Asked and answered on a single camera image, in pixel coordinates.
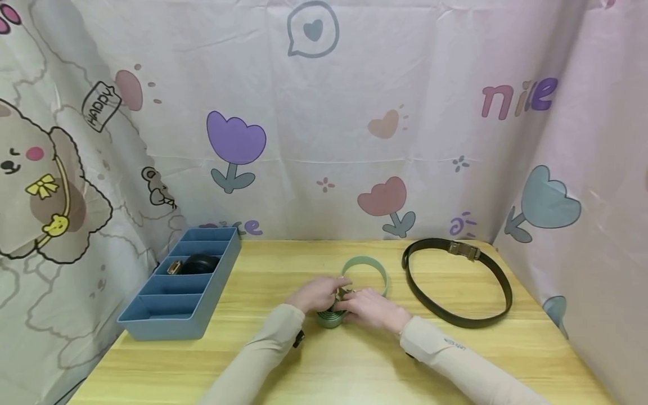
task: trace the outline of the pink cheek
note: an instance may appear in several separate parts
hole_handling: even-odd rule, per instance
[[[27,153],[25,154],[27,159],[33,160],[33,161],[39,161],[43,159],[43,156],[45,156],[45,152],[38,146],[34,146],[33,148],[29,148],[27,150]]]

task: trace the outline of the light green belt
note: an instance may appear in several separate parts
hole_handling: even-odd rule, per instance
[[[382,279],[385,282],[385,289],[382,291],[382,296],[386,297],[387,296],[387,291],[389,290],[389,277],[387,277],[387,271],[385,271],[385,268],[378,262],[376,259],[373,259],[368,256],[355,256],[349,259],[347,264],[344,265],[342,268],[342,271],[340,272],[340,275],[345,275],[347,270],[353,266],[356,266],[357,264],[368,264],[371,267],[375,268],[380,272],[382,275]],[[344,295],[344,293],[347,292],[343,288],[340,288],[339,291],[339,296],[340,298]],[[335,297],[335,303],[338,303],[340,301],[340,298],[337,296]],[[328,329],[334,328],[339,326],[342,321],[344,320],[344,317],[347,315],[346,311],[333,311],[333,307],[330,307],[326,311],[323,312],[318,312],[315,320],[321,327],[325,327]]]

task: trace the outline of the arm sleeve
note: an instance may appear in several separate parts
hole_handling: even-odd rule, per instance
[[[410,356],[445,376],[477,405],[548,405],[523,383],[415,316],[400,334]]]
[[[261,330],[243,346],[198,405],[251,404],[270,371],[295,343],[304,317],[292,305],[274,308]]]

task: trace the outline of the metal belt buckle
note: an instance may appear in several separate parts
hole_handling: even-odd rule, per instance
[[[347,290],[347,289],[344,288],[344,287],[340,287],[340,288],[338,288],[338,297],[340,297],[340,299],[342,299],[342,297],[343,297],[345,294],[348,294],[348,293],[350,293],[350,292],[353,292],[353,290]]]
[[[451,240],[450,247],[448,248],[448,253],[467,257],[468,260],[474,262],[475,260],[479,259],[481,250],[473,245]]]
[[[176,274],[178,270],[180,270],[180,265],[182,262],[180,260],[176,260],[167,269],[167,274]]]

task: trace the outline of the black leather belt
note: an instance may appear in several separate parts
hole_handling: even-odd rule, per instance
[[[492,273],[495,274],[497,281],[500,282],[500,286],[502,287],[502,291],[504,292],[504,297],[506,299],[506,308],[504,309],[504,311],[501,314],[492,316],[490,318],[469,319],[469,318],[464,318],[455,315],[449,312],[448,310],[444,309],[434,301],[432,301],[416,285],[414,279],[411,278],[410,257],[412,253],[422,249],[441,249],[453,255],[465,256],[471,262],[477,260],[484,263],[484,265],[486,265],[486,267],[488,267],[490,271],[492,271]],[[492,260],[486,254],[484,254],[479,248],[476,248],[473,245],[469,245],[463,242],[456,242],[454,240],[441,239],[441,238],[422,239],[417,242],[414,242],[413,244],[409,245],[407,249],[405,249],[405,252],[403,253],[401,265],[405,270],[405,276],[407,277],[407,284],[410,286],[410,290],[414,293],[414,296],[427,309],[432,311],[436,316],[455,326],[461,328],[468,328],[468,329],[478,329],[478,328],[487,327],[489,325],[493,325],[494,323],[497,323],[500,320],[502,320],[506,316],[508,311],[511,309],[511,306],[513,305],[513,291],[511,290],[511,284],[509,283],[509,280],[506,278],[506,275],[504,274],[502,269],[497,265],[497,263],[495,263],[494,260]]]

